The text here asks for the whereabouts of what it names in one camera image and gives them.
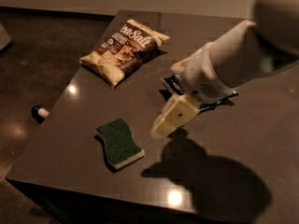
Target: gray tabletop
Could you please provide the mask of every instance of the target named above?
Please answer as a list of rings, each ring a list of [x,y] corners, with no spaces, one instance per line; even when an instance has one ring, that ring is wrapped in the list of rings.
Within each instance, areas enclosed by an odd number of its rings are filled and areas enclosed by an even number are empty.
[[[116,90],[81,67],[69,84],[76,93],[64,91],[7,179],[229,222],[298,222],[298,67],[244,84],[235,105],[205,112],[155,141],[150,127],[165,104],[160,77],[241,20],[121,11],[99,43],[128,19],[171,39]],[[111,172],[95,128],[118,118],[128,121],[146,155]]]

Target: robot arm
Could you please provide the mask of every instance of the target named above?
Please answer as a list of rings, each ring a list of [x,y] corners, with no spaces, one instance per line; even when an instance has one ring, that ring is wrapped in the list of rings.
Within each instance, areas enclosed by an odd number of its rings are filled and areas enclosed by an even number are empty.
[[[167,102],[151,129],[153,138],[166,137],[194,118],[201,103],[218,102],[249,80],[296,65],[299,0],[256,0],[253,17],[171,67],[185,93]]]

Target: sponge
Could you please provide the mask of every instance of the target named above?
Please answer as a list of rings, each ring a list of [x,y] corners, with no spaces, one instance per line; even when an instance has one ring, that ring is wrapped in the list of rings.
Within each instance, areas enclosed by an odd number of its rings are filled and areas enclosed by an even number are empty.
[[[117,170],[141,159],[145,152],[134,141],[128,123],[116,119],[96,129],[104,141],[107,161]]]

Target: floor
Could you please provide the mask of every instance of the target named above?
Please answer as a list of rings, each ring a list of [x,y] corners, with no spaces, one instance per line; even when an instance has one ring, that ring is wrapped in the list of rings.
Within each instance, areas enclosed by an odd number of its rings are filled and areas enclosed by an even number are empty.
[[[0,7],[12,43],[0,51],[0,223],[56,224],[5,180],[42,125],[31,109],[49,111],[113,17]]]

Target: table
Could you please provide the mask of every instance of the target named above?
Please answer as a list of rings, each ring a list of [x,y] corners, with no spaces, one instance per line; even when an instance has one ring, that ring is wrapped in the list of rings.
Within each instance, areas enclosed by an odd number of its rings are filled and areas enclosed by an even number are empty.
[[[64,91],[7,181],[64,223],[298,222],[299,69],[244,84],[235,105],[156,141],[150,127],[165,103],[160,77],[241,20],[120,11],[99,44],[128,19],[171,39],[116,90],[79,68],[69,84],[76,93]],[[113,172],[95,128],[117,118],[128,121],[146,155]]]

